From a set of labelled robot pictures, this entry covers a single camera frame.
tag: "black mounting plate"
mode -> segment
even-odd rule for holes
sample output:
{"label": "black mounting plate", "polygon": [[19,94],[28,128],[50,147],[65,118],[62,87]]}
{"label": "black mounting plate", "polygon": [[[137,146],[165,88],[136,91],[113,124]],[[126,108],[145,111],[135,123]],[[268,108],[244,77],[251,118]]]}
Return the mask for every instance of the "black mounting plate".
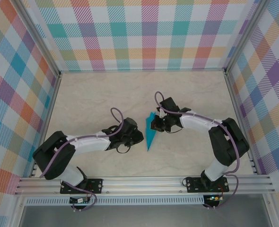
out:
{"label": "black mounting plate", "polygon": [[[94,194],[102,193],[103,179],[87,179],[87,183],[84,190],[93,192]],[[73,189],[68,186],[64,181],[61,182],[60,194],[86,194],[79,190]]]}
{"label": "black mounting plate", "polygon": [[90,201],[90,198],[86,198],[86,197],[70,197],[69,198],[69,203],[70,204],[88,204]]}
{"label": "black mounting plate", "polygon": [[204,207],[217,207],[219,205],[220,200],[210,200],[211,197],[213,197],[213,195],[204,195]]}
{"label": "black mounting plate", "polygon": [[219,178],[213,187],[210,187],[209,190],[206,190],[206,188],[201,183],[200,177],[186,177],[183,181],[183,183],[187,186],[187,192],[222,192],[222,189],[219,187],[219,185],[223,188],[223,192],[229,191],[229,185],[227,178],[221,177]]}

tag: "plaid backdrop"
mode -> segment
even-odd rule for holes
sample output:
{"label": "plaid backdrop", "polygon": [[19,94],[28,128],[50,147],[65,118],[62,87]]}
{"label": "plaid backdrop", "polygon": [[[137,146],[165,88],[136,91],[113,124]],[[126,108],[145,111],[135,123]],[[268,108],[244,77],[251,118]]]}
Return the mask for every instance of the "plaid backdrop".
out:
{"label": "plaid backdrop", "polygon": [[279,199],[279,1],[272,0],[232,70],[238,104],[263,174]]}
{"label": "plaid backdrop", "polygon": [[23,2],[59,68],[80,71],[222,68],[258,0]]}
{"label": "plaid backdrop", "polygon": [[56,77],[9,0],[0,0],[0,227],[29,171]]}

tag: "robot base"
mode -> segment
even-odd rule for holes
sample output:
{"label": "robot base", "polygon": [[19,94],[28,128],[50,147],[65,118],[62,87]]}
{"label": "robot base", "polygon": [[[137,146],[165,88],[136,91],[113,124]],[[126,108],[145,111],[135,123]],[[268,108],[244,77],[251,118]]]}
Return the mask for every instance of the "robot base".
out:
{"label": "robot base", "polygon": [[185,186],[187,187],[187,192],[228,192],[229,185],[227,178],[221,177],[216,180],[213,186],[206,189],[206,187],[201,183],[201,177],[186,177]]}
{"label": "robot base", "polygon": [[[81,189],[93,192],[94,194],[102,193],[103,179],[85,179],[81,182]],[[60,194],[84,194],[84,192],[69,187],[64,181],[61,182]]]}
{"label": "robot base", "polygon": [[204,207],[217,207],[219,205],[220,200],[212,200],[211,198],[214,198],[213,195],[204,195],[204,201],[205,204],[203,204]]}

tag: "aluminum rail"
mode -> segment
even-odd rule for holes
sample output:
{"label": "aluminum rail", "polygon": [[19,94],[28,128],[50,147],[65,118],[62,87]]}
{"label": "aluminum rail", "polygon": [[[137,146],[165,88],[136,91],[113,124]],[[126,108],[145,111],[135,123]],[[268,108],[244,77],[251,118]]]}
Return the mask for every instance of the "aluminum rail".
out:
{"label": "aluminum rail", "polygon": [[58,68],[57,64],[55,63],[50,51],[48,50],[43,38],[41,37],[39,31],[37,30],[35,24],[33,23],[27,9],[25,8],[24,4],[21,0],[11,0],[11,4],[16,9],[18,15],[24,22],[27,31],[30,33],[31,37],[33,38],[35,44],[41,51],[43,57],[47,61],[50,69],[52,72],[59,76],[60,75],[60,69]]}
{"label": "aluminum rail", "polygon": [[227,67],[226,67],[227,72],[230,72],[231,69],[236,64],[236,62],[238,61],[239,56],[243,52],[244,47],[246,46],[248,40],[251,38],[255,28],[258,25],[258,22],[260,21],[261,17],[263,16],[263,13],[267,9],[270,2],[271,2],[271,0],[260,0],[260,2],[258,3],[258,6],[257,6],[249,24],[247,25],[247,27],[244,30],[244,33],[240,39],[240,42],[238,43],[236,49],[234,50],[229,63],[227,64]]}
{"label": "aluminum rail", "polygon": [[[104,180],[102,193],[97,194],[97,196],[212,194],[210,192],[187,193],[186,188],[182,185],[182,180],[185,177],[102,177]],[[239,187],[236,194],[268,194],[275,192],[268,175],[240,175],[238,178]],[[236,186],[236,179],[234,177],[227,177],[227,180],[230,192],[225,194],[232,194]],[[63,194],[60,194],[60,187],[59,180],[47,181],[37,177],[21,178],[17,186],[16,196],[63,196]]]}

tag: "marble surface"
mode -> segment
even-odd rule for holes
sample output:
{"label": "marble surface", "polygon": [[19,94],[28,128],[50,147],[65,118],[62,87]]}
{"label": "marble surface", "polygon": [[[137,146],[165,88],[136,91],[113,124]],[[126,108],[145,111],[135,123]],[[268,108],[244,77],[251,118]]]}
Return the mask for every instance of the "marble surface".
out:
{"label": "marble surface", "polygon": [[[221,71],[64,74],[47,138],[58,130],[86,135],[106,129],[116,124],[111,107],[134,119],[145,135],[146,118],[156,110],[156,91],[171,96],[180,108],[210,118],[236,119]],[[184,129],[175,134],[157,133],[149,152],[144,140],[127,154],[90,152],[73,157],[70,163],[87,176],[200,175],[213,158],[209,136]],[[237,174],[252,174],[247,154]]]}

